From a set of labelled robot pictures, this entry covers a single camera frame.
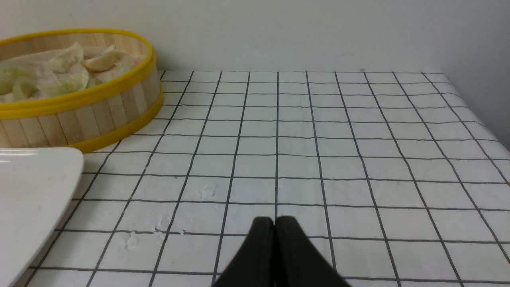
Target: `white plate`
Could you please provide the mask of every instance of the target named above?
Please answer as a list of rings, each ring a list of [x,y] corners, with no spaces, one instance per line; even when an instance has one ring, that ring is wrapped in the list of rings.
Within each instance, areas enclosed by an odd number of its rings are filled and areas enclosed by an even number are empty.
[[[0,149],[0,286],[14,284],[42,248],[82,170],[77,149]]]

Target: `yellow rim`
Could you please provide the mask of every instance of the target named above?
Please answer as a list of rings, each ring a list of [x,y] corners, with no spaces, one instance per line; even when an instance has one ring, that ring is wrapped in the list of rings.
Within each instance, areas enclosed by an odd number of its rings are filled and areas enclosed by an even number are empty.
[[[132,69],[125,75],[122,75],[116,79],[113,79],[112,81],[109,81],[97,87],[70,93],[67,95],[62,95],[51,99],[0,104],[0,119],[31,117],[50,113],[57,113],[103,101],[113,95],[121,93],[122,91],[138,84],[142,79],[147,77],[156,66],[156,57],[149,41],[147,41],[145,38],[138,34],[116,29],[70,29],[70,30],[47,31],[0,40],[0,45],[49,35],[76,34],[76,33],[120,34],[136,38],[137,40],[140,40],[145,45],[147,45],[148,47],[147,57],[142,61],[142,63],[140,63],[140,65],[138,65],[136,68]]]
[[[136,120],[114,130],[113,132],[95,137],[90,140],[74,143],[69,145],[69,147],[79,149],[82,151],[82,153],[89,153],[114,144],[117,141],[134,134],[145,125],[147,125],[158,114],[162,105],[163,93],[160,91],[160,94],[152,107],[149,108],[145,113],[141,114],[138,118],[136,118]]]

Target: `grid pattern tablecloth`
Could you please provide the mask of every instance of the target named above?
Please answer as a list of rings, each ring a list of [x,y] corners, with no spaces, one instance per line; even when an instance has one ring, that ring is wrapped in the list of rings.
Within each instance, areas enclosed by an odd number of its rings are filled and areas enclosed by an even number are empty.
[[[510,284],[510,153],[443,74],[161,77],[20,285],[208,286],[282,214],[353,286]]]

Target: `white wall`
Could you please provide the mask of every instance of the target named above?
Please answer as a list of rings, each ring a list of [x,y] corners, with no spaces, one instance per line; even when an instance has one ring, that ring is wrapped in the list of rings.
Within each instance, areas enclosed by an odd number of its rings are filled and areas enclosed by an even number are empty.
[[[19,0],[0,4],[0,38],[109,27],[147,37],[161,68],[444,71],[510,143],[508,15],[508,0]]]

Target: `raw dumpling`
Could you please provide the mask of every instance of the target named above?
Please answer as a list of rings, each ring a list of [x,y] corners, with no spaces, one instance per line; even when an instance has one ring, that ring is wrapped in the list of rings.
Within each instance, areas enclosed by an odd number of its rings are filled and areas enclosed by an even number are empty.
[[[92,87],[95,87],[97,85],[100,85],[102,84],[103,82],[100,80],[100,79],[97,79],[97,78],[89,78],[89,82],[87,83],[87,87],[86,89],[88,88],[92,88]]]
[[[12,87],[14,86],[14,79],[0,74],[0,94],[7,94],[12,91]]]
[[[111,69],[117,60],[118,52],[115,45],[111,45],[101,55],[83,61],[82,65],[89,71],[102,72]]]
[[[48,67],[58,73],[66,73],[71,66],[83,60],[83,47],[75,42],[48,62]]]
[[[25,66],[3,66],[0,67],[0,75],[4,75],[16,80],[19,77],[32,77],[28,67]]]
[[[36,90],[36,84],[33,79],[19,77],[12,88],[12,95],[16,101],[26,100],[30,98]]]
[[[0,67],[0,94],[7,94],[19,77],[31,77],[31,73],[25,67]]]
[[[56,97],[81,91],[87,87],[89,82],[89,73],[83,69],[80,73],[72,74],[63,79],[55,79],[39,85],[37,88],[45,93],[48,97]]]

